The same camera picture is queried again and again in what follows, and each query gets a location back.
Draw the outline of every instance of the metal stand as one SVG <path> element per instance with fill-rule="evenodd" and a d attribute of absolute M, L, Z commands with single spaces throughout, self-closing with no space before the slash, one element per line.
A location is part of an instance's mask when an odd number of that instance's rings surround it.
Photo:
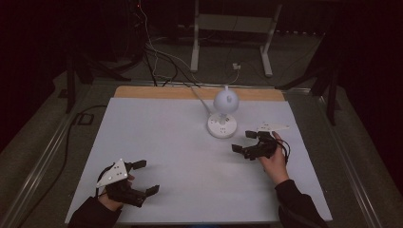
<path fill-rule="evenodd" d="M 268 50 L 276 30 L 279 14 L 281 12 L 281 4 L 278 4 L 275 15 L 272 18 L 266 17 L 241 17 L 229 15 L 212 15 L 199 13 L 199 0 L 195 0 L 195 28 L 192 60 L 190 63 L 190 71 L 197 72 L 199 67 L 199 29 L 210 30 L 231 30 L 231 31 L 247 31 L 256 33 L 267 33 L 266 43 L 260 47 L 260 55 L 263 63 L 264 74 L 267 77 L 273 76 L 272 67 L 268 57 Z M 225 23 L 235 24 L 233 28 L 225 26 Z"/>

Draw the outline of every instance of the lamp base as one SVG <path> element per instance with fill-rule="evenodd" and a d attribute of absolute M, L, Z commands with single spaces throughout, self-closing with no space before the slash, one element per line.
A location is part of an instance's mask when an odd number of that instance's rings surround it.
<path fill-rule="evenodd" d="M 207 121 L 207 129 L 210 134 L 219 139 L 230 138 L 237 130 L 237 121 L 231 115 L 226 115 L 223 124 L 220 123 L 221 115 L 216 113 L 210 116 Z"/>

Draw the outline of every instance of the dark background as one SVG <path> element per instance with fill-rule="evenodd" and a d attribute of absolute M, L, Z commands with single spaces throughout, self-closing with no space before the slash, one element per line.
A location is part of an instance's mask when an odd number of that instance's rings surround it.
<path fill-rule="evenodd" d="M 53 92 L 51 80 L 66 70 L 65 49 L 71 35 L 82 39 L 79 44 L 91 54 L 113 56 L 113 37 L 97 10 L 105 2 L 0 3 L 0 150 Z M 192 2 L 143 1 L 150 23 L 172 39 L 178 36 L 178 24 L 193 23 Z M 201 10 L 212 12 L 220 11 L 225 3 L 201 2 Z M 231 2 L 232 7 L 226 13 L 264 14 L 259 8 L 248 9 L 240 0 Z M 346 89 L 400 192 L 403 191 L 402 180 L 398 178 L 403 173 L 402 12 L 398 1 L 306 1 L 285 3 L 278 19 L 278 30 L 283 35 L 287 31 L 311 35 L 326 32 L 312 66 L 340 63 L 339 85 Z M 85 35 L 74 36 L 83 30 Z"/>

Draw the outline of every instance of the wooden table edge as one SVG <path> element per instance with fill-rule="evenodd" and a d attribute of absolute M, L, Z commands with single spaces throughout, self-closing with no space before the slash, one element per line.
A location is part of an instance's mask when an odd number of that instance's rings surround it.
<path fill-rule="evenodd" d="M 114 94 L 115 98 L 157 98 L 157 99 L 198 99 L 213 100 L 222 87 L 190 87 L 178 86 L 132 86 L 121 85 Z M 280 90 L 273 88 L 238 88 L 233 89 L 241 101 L 285 101 Z"/>

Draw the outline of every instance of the white lamp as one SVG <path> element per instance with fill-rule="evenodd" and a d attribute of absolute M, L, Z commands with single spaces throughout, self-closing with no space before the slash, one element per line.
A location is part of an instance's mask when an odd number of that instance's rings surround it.
<path fill-rule="evenodd" d="M 211 115 L 207 121 L 207 129 L 212 136 L 226 139 L 235 134 L 237 121 L 229 114 L 238 109 L 239 103 L 240 99 L 237 93 L 229 90 L 227 85 L 225 86 L 225 90 L 217 94 L 214 99 L 214 107 L 217 113 Z"/>

